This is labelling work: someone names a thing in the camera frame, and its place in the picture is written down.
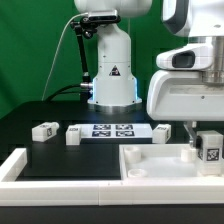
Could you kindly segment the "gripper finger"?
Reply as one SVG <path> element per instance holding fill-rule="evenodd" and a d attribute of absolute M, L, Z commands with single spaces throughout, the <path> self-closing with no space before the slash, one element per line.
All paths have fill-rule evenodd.
<path fill-rule="evenodd" d="M 186 132 L 189 135 L 189 144 L 191 147 L 195 147 L 196 146 L 196 132 L 194 131 L 194 129 L 197 126 L 197 122 L 196 121 L 184 121 L 183 122 L 184 128 L 186 130 Z"/>

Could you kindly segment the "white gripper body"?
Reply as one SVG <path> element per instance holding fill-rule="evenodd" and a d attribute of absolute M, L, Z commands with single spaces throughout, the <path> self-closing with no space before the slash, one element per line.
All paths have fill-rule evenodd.
<path fill-rule="evenodd" d="M 154 120 L 224 121 L 224 45 L 188 44 L 161 53 L 150 81 Z"/>

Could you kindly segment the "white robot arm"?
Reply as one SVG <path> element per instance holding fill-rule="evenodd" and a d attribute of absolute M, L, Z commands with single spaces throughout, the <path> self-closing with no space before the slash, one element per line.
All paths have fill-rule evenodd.
<path fill-rule="evenodd" d="M 146 110 L 153 120 L 224 121 L 224 0 L 162 0 L 161 22 L 182 47 L 156 58 Z M 122 18 L 149 12 L 153 0 L 74 0 L 82 14 L 81 34 L 98 36 L 98 71 L 89 106 L 105 112 L 141 104 L 131 71 L 131 38 L 118 27 Z"/>

